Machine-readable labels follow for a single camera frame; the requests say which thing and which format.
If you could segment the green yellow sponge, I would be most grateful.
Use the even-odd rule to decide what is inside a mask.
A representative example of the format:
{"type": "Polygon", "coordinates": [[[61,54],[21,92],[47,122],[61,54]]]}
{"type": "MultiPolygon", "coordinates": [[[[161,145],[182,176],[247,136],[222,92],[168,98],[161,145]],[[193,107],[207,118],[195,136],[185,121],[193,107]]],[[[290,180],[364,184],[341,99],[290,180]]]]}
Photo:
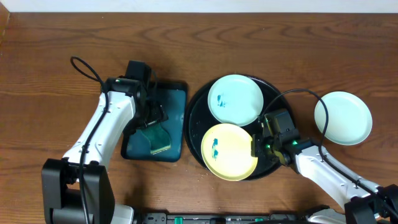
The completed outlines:
{"type": "Polygon", "coordinates": [[[141,132],[150,143],[150,153],[157,154],[171,148],[170,134],[161,126],[155,124],[153,126],[142,129],[141,132]]]}

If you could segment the yellow plate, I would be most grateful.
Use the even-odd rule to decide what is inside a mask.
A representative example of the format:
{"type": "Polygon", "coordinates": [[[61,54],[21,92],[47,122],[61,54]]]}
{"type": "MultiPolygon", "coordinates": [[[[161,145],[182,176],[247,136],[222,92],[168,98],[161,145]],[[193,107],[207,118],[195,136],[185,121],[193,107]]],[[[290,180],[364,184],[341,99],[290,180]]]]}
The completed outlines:
{"type": "Polygon", "coordinates": [[[207,168],[217,177],[240,181],[255,170],[258,158],[251,155],[252,137],[234,124],[217,124],[201,140],[201,155],[207,168]]]}

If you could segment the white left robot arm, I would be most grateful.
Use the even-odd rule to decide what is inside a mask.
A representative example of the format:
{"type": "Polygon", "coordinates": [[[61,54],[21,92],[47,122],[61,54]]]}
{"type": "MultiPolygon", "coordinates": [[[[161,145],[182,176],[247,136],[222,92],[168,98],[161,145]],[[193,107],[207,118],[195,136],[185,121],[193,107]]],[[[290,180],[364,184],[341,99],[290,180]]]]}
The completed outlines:
{"type": "Polygon", "coordinates": [[[94,115],[62,159],[47,159],[41,170],[46,223],[132,223],[134,209],[119,205],[107,168],[122,134],[162,119],[162,106],[148,98],[156,85],[109,78],[94,115]]]}

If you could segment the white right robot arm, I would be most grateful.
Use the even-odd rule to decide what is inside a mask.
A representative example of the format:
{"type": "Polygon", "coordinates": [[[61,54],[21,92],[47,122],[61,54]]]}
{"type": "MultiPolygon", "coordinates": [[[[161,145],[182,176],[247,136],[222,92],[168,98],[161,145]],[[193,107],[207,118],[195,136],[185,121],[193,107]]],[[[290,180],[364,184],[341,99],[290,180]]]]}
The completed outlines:
{"type": "Polygon", "coordinates": [[[382,187],[356,174],[312,139],[295,130],[277,134],[254,134],[252,155],[264,156],[310,179],[345,212],[346,223],[397,223],[397,186],[382,187]]]}

